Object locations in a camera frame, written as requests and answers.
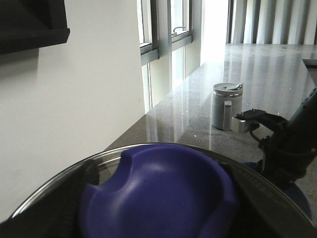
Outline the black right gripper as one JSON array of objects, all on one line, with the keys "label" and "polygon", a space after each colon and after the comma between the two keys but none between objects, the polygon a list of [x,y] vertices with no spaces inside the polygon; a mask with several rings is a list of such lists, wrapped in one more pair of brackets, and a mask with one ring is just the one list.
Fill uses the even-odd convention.
[{"label": "black right gripper", "polygon": [[267,179],[243,166],[221,164],[233,179],[241,204],[228,237],[315,238],[316,227],[280,189],[303,178],[317,156],[317,114],[299,108],[286,120],[251,109],[233,121],[259,143],[264,157],[256,170]]}]

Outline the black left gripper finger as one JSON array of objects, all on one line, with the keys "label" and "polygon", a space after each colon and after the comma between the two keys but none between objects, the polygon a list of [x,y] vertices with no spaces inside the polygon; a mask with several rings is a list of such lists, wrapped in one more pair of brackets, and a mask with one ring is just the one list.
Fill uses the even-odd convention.
[{"label": "black left gripper finger", "polygon": [[99,184],[95,162],[86,162],[21,214],[0,224],[2,238],[80,238],[78,207],[87,184]]}]

